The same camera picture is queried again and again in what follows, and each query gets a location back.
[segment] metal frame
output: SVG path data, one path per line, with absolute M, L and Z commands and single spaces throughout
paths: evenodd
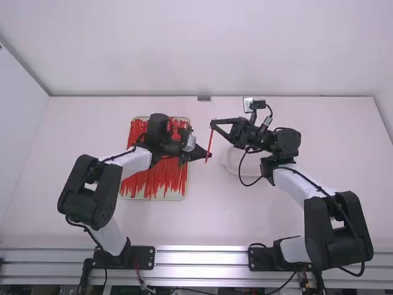
M 227 286 L 278 287 L 289 272 L 251 272 L 247 266 L 245 246 L 158 246 L 155 267 L 141 271 L 152 286 Z M 93 256 L 93 248 L 5 248 L 0 246 L 4 264 L 0 284 L 13 285 L 77 285 L 85 258 Z M 357 271 L 359 265 L 347 267 Z M 108 270 L 107 285 L 138 285 L 134 270 Z M 311 284 L 313 277 L 309 273 Z M 102 285 L 104 271 L 94 270 L 90 285 Z M 393 251 L 375 251 L 372 261 L 360 278 L 341 270 L 323 273 L 327 288 L 393 289 Z M 299 277 L 287 285 L 299 287 Z

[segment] table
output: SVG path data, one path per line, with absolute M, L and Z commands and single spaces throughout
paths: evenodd
M 390 255 L 393 240 L 385 228 L 393 221 L 393 147 L 373 99 L 266 99 L 274 111 L 272 127 L 302 133 L 299 165 L 337 191 L 357 193 L 374 246 Z M 211 103 L 195 97 L 51 98 L 1 227 L 3 247 L 92 248 L 89 237 L 57 212 L 58 196 L 79 155 L 121 152 L 132 118 L 153 112 L 188 117 L 205 147 L 211 119 L 244 116 L 240 97 L 213 97 Z M 257 122 L 264 117 L 259 111 Z M 215 135 L 213 158 L 190 166 L 183 201 L 118 200 L 115 218 L 131 242 L 244 247 L 302 234 L 302 209 L 288 195 L 267 181 L 243 187 L 220 163 L 229 146 Z

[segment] cable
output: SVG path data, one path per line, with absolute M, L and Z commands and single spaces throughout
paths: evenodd
M 270 111 L 270 116 L 271 118 L 273 118 L 273 110 L 271 109 L 270 105 L 266 104 L 266 107 L 269 109 Z
M 288 127 L 276 127 L 276 128 L 274 128 L 273 132 L 276 132 L 277 130 L 280 130 L 280 129 L 290 129 L 290 128 L 288 128 Z
M 91 230 L 87 227 L 84 226 L 83 224 L 78 224 L 78 223 L 73 223 L 69 220 L 68 215 L 66 215 L 66 222 L 70 225 L 70 226 L 75 226 L 75 227 L 80 227 L 82 229 L 84 229 L 84 232 L 87 232 L 87 234 L 90 236 L 90 238 L 97 244 L 98 248 L 103 248 L 101 246 L 101 244 L 99 243 L 99 241 L 97 241 L 97 239 L 93 236 L 93 234 L 91 233 Z M 104 265 L 104 271 L 105 271 L 105 280 L 103 283 L 103 287 L 105 287 L 107 279 L 108 279 L 108 271 L 106 269 L 106 266 Z
M 68 215 L 66 215 L 66 221 L 70 226 L 75 226 L 75 227 L 80 227 L 82 229 L 84 229 L 84 232 L 87 232 L 88 235 L 93 239 L 93 241 L 97 244 L 98 248 L 102 249 L 101 244 L 99 243 L 99 241 L 96 240 L 96 238 L 93 236 L 93 234 L 91 233 L 91 230 L 87 227 L 84 226 L 83 224 L 78 224 L 78 223 L 73 223 L 69 220 Z
M 251 245 L 248 246 L 248 249 L 250 250 L 250 248 L 251 248 L 252 246 L 261 246 L 261 247 L 263 247 L 263 248 L 267 248 L 265 244 L 262 244 L 262 243 L 252 243 Z
M 262 152 L 262 150 L 256 150 L 256 151 L 249 152 L 250 148 L 251 148 L 251 147 L 247 147 L 247 148 L 246 148 L 246 151 L 244 152 L 244 154 L 243 154 L 243 156 L 242 156 L 242 158 L 241 158 L 241 160 L 240 160 L 239 168 L 238 168 L 238 176 L 239 176 L 240 183 L 241 183 L 243 186 L 247 186 L 247 187 L 253 186 L 255 183 L 257 183 L 258 181 L 260 181 L 260 180 L 263 178 L 263 176 L 261 175 L 261 176 L 259 176 L 255 181 L 253 181 L 253 182 L 251 182 L 251 183 L 244 183 L 244 181 L 241 179 L 240 169 L 241 169 L 241 164 L 243 163 L 243 160 L 244 160 L 246 154 L 256 154 L 256 153 L 258 153 L 258 152 Z
M 272 292 L 265 293 L 265 295 L 271 295 L 271 294 L 277 293 L 278 291 L 280 291 L 281 289 L 283 289 L 283 287 L 285 287 L 286 285 L 288 285 L 288 283 L 291 281 L 291 279 L 294 278 L 294 276 L 295 276 L 296 273 L 297 273 L 297 272 L 293 272 L 293 274 L 289 277 L 289 279 L 288 279 L 284 284 L 282 284 L 280 287 L 278 287 L 277 289 L 273 290 Z
M 315 182 L 310 180 L 307 176 L 301 174 L 299 171 L 297 171 L 297 170 L 295 170 L 293 168 L 289 168 L 289 167 L 276 167 L 276 168 L 274 168 L 274 170 L 277 170 L 277 169 L 284 169 L 284 170 L 292 171 L 293 173 L 301 176 L 304 180 L 309 182 L 318 191 L 322 192 L 326 197 L 329 197 L 329 198 L 331 198 L 333 200 L 333 203 L 337 207 L 338 211 L 340 211 L 340 213 L 343 215 L 346 224 L 349 226 L 349 229 L 351 230 L 351 232 L 352 232 L 352 234 L 353 234 L 353 236 L 354 236 L 354 238 L 356 240 L 356 244 L 357 244 L 357 247 L 359 248 L 360 254 L 363 256 L 363 258 L 365 258 L 366 255 L 364 253 L 363 248 L 361 247 L 360 238 L 357 236 L 357 232 L 356 232 L 354 226 L 352 225 L 352 222 L 349 220 L 347 214 L 344 212 L 344 210 L 342 209 L 341 205 L 339 203 L 337 203 L 336 200 L 334 200 L 333 197 L 331 195 L 329 195 L 323 188 L 318 186 Z M 350 275 L 352 275 L 354 277 L 361 277 L 363 275 L 363 273 L 364 273 L 364 270 L 365 270 L 365 263 L 364 263 L 364 261 L 361 263 L 359 273 L 351 272 L 350 270 L 345 269 L 343 267 L 339 267 L 339 269 L 341 269 L 342 271 L 344 271 L 344 272 L 346 272 L 346 273 L 348 273 L 348 274 L 350 274 Z

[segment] wooden tray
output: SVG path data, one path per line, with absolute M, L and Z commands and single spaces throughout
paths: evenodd
M 149 117 L 135 117 L 131 121 L 127 148 L 135 143 L 138 136 L 146 131 Z M 185 117 L 171 117 L 173 138 L 179 136 L 176 127 L 186 127 L 190 120 Z M 179 158 L 162 159 L 153 168 L 139 172 L 122 181 L 119 195 L 127 200 L 183 200 L 189 186 L 189 165 L 179 165 Z

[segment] red straw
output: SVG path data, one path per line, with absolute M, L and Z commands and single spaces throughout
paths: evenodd
M 210 139 L 209 139 L 208 152 L 206 153 L 206 159 L 204 160 L 204 163 L 205 163 L 205 164 L 208 162 L 208 159 L 209 159 L 209 154 L 210 154 L 210 149 L 211 149 L 211 143 L 212 143 L 212 141 L 213 141 L 213 133 L 214 133 L 214 130 L 211 129 L 211 130 L 210 130 Z

